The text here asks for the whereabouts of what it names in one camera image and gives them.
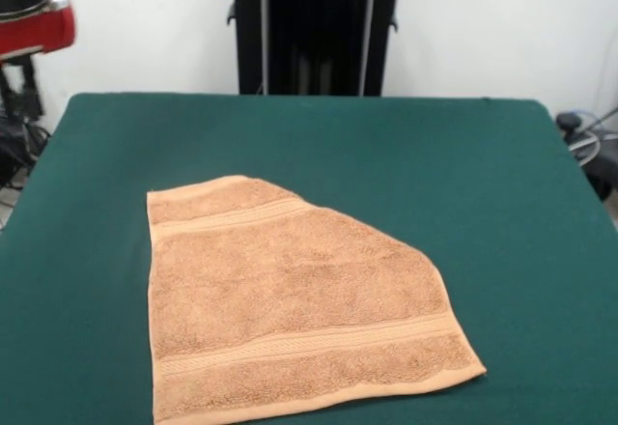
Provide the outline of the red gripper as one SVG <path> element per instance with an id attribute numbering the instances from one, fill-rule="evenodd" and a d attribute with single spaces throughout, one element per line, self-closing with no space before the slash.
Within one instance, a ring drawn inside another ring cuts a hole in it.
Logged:
<path id="1" fill-rule="evenodd" d="M 1 16 L 1 61 L 21 57 L 22 96 L 28 115 L 42 115 L 35 66 L 30 55 L 51 53 L 73 45 L 76 36 L 71 0 L 45 0 L 39 8 L 21 15 Z M 0 69 L 1 101 L 6 116 L 18 116 L 20 95 Z"/>

